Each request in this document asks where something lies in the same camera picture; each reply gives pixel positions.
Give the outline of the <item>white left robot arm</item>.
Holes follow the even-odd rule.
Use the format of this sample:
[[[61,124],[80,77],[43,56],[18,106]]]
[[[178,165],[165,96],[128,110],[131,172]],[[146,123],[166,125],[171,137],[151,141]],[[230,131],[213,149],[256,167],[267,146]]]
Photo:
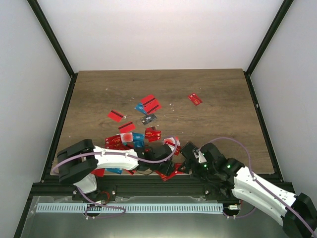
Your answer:
[[[160,170],[170,175],[174,170],[172,157],[177,145],[162,144],[158,147],[136,147],[127,150],[107,149],[84,139],[57,154],[57,165],[52,172],[62,184],[73,184],[90,200],[100,197],[101,187],[92,171],[123,169],[127,171]]]

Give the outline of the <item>black card holder wallet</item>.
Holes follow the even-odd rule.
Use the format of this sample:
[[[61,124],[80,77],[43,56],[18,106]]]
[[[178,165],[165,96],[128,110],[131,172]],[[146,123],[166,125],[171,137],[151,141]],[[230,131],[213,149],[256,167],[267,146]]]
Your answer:
[[[184,157],[184,162],[178,169],[180,172],[189,174],[192,169],[195,170],[200,165],[198,158],[195,156],[197,150],[197,146],[192,142],[188,142],[182,147],[180,153]]]

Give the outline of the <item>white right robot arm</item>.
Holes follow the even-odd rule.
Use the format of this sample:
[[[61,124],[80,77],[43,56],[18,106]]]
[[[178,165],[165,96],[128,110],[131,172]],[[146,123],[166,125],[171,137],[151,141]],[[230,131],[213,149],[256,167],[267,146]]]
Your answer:
[[[225,184],[220,187],[224,199],[246,201],[269,215],[290,238],[317,236],[317,209],[309,196],[286,191],[255,174],[235,158],[226,158],[208,143],[189,150],[194,164],[192,172],[208,178],[215,175]]]

